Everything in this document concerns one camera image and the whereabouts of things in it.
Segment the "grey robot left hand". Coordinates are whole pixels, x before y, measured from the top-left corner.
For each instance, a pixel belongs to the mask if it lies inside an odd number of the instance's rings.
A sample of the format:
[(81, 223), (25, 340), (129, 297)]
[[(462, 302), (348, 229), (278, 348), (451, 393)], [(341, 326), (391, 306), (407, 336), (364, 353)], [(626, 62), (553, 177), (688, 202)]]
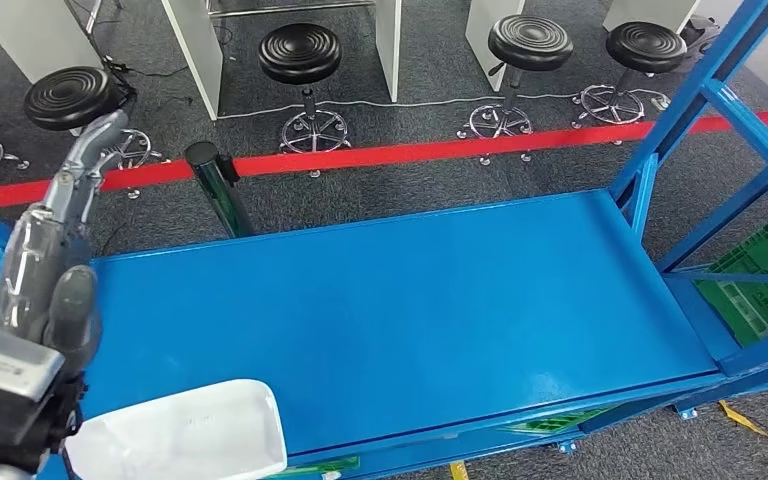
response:
[(2, 260), (0, 330), (61, 353), (68, 378), (87, 368), (101, 340), (88, 219), (127, 122), (117, 110), (83, 128), (43, 198), (16, 222)]

